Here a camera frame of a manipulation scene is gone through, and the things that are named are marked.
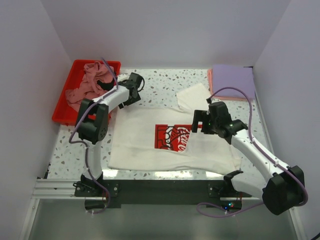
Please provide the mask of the white t-shirt red print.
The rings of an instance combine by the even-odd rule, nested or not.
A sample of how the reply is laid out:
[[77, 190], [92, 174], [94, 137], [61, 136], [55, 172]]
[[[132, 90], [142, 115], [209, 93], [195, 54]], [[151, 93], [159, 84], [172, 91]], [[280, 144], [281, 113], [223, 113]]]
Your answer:
[[176, 93], [177, 107], [130, 105], [117, 111], [108, 166], [134, 171], [238, 170], [236, 149], [217, 135], [191, 131], [195, 110], [206, 110], [208, 89], [198, 83]]

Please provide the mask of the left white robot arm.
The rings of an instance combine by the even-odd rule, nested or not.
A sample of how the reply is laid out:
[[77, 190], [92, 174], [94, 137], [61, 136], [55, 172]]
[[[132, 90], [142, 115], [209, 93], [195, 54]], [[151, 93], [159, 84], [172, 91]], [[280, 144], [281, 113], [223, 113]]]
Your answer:
[[113, 81], [115, 85], [103, 95], [82, 100], [75, 129], [69, 139], [69, 143], [80, 143], [85, 147], [84, 171], [80, 181], [73, 185], [77, 197], [81, 194], [99, 197], [108, 193], [101, 167], [101, 143], [108, 133], [109, 114], [117, 107], [123, 108], [140, 101], [140, 91], [145, 86], [144, 78], [134, 72]]

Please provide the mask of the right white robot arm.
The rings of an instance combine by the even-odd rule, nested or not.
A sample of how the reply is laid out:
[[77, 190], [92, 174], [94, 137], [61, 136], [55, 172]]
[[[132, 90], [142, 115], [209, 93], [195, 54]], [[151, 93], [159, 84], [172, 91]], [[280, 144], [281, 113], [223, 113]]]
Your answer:
[[265, 186], [258, 186], [241, 178], [239, 175], [243, 171], [235, 170], [223, 177], [222, 189], [227, 196], [233, 197], [238, 192], [249, 194], [261, 199], [266, 208], [277, 216], [307, 203], [303, 170], [274, 156], [252, 135], [249, 125], [240, 119], [232, 119], [224, 102], [210, 103], [207, 110], [195, 110], [191, 125], [193, 133], [198, 131], [198, 125], [202, 125], [202, 133], [217, 135], [239, 150], [266, 182]]

